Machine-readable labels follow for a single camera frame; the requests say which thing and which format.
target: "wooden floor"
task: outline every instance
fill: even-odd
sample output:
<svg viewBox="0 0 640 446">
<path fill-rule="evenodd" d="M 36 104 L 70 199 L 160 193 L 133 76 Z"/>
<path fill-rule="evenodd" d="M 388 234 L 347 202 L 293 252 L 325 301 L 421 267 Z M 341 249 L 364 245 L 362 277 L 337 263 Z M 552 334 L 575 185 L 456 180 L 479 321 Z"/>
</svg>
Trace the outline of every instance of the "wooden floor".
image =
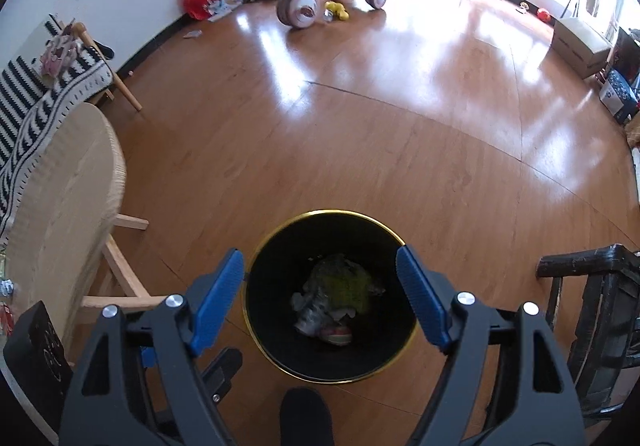
<svg viewBox="0 0 640 446">
<path fill-rule="evenodd" d="M 127 162 L 122 211 L 150 221 L 115 238 L 152 295 L 183 291 L 230 246 L 249 259 L 279 223 L 321 208 L 375 217 L 428 267 L 505 309 L 545 305 L 541 255 L 638 248 L 622 131 L 548 51 L 550 27 L 497 0 L 347 8 L 348 22 L 302 32 L 281 25 L 273 3 L 202 22 L 200 38 L 174 36 L 127 80 L 141 113 L 122 97 L 104 108 Z M 565 286 L 567 348 L 582 284 Z M 223 346 L 244 354 L 220 406 L 238 444 L 279 444 L 278 406 L 299 382 L 261 356 L 238 300 Z M 320 386 L 337 445 L 403 445 L 443 363 L 419 333 L 380 375 Z"/>
</svg>

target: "metal screw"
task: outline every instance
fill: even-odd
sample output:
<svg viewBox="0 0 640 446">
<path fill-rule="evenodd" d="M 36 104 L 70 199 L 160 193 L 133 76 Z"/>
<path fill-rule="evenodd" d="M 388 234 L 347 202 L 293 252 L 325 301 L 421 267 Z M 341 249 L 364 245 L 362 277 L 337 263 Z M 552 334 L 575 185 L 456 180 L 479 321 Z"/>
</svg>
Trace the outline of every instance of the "metal screw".
<svg viewBox="0 0 640 446">
<path fill-rule="evenodd" d="M 538 309 L 538 306 L 532 301 L 524 302 L 524 304 L 522 305 L 522 308 L 524 309 L 524 312 L 532 316 L 535 316 L 540 312 L 540 309 Z"/>
<path fill-rule="evenodd" d="M 166 300 L 164 300 L 164 303 L 169 307 L 180 307 L 182 302 L 184 302 L 182 295 L 169 295 L 166 297 Z"/>
<path fill-rule="evenodd" d="M 115 305 L 108 305 L 102 309 L 102 315 L 105 318 L 113 318 L 118 313 L 118 308 Z"/>
<path fill-rule="evenodd" d="M 473 305 L 476 302 L 476 297 L 466 291 L 458 293 L 457 298 L 462 305 Z"/>
</svg>

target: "cardboard box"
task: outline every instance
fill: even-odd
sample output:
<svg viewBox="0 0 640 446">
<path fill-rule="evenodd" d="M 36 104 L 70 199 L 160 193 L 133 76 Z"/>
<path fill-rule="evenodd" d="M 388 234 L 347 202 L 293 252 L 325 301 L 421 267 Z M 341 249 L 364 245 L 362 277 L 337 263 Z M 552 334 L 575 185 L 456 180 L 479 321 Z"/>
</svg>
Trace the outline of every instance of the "cardboard box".
<svg viewBox="0 0 640 446">
<path fill-rule="evenodd" d="M 587 78 L 604 69 L 611 44 L 586 22 L 573 18 L 556 21 L 551 48 L 580 78 Z"/>
</svg>

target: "blue gripper pad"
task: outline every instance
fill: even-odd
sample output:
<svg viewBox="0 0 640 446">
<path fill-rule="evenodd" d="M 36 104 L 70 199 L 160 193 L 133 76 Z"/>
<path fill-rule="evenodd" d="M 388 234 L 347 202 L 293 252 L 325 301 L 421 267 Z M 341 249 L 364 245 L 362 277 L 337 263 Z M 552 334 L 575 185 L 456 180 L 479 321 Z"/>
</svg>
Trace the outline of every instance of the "blue gripper pad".
<svg viewBox="0 0 640 446">
<path fill-rule="evenodd" d="M 396 273 L 427 341 L 442 351 L 446 350 L 452 343 L 447 309 L 456 294 L 453 286 L 438 273 L 426 269 L 408 246 L 402 246 L 396 253 Z M 432 275 L 440 277 L 432 279 L 440 285 L 430 283 Z"/>
<path fill-rule="evenodd" d="M 185 294 L 194 311 L 193 338 L 189 348 L 194 356 L 213 345 L 226 313 L 244 277 L 244 260 L 238 249 L 230 249 L 210 275 L 198 277 Z"/>
</svg>

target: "blue box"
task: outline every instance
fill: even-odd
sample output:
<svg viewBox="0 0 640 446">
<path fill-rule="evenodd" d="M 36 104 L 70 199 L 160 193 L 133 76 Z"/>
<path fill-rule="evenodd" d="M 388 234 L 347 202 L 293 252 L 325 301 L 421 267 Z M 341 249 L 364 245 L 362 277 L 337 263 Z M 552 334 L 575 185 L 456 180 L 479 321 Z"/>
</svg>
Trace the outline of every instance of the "blue box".
<svg viewBox="0 0 640 446">
<path fill-rule="evenodd" d="M 607 81 L 600 91 L 600 101 L 607 106 L 616 121 L 622 125 L 627 117 L 638 113 L 638 99 L 631 87 L 616 70 L 609 73 Z"/>
</svg>

